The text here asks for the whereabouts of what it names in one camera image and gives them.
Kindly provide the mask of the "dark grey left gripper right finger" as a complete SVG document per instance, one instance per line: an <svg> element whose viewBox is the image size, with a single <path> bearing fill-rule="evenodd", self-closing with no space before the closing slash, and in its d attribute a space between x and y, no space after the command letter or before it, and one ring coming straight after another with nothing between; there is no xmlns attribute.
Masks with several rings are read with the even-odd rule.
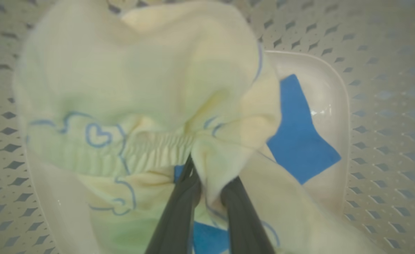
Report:
<svg viewBox="0 0 415 254"><path fill-rule="evenodd" d="M227 210L230 253L275 253L239 177L234 178L223 188L221 202Z"/></svg>

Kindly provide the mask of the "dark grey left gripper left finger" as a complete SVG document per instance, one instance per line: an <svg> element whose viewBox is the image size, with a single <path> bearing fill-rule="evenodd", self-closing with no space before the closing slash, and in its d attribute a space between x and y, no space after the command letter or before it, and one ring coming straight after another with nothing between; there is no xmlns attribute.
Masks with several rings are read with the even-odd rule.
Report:
<svg viewBox="0 0 415 254"><path fill-rule="evenodd" d="M191 254L194 212L201 198L201 181L191 156L183 167L161 215L146 254Z"/></svg>

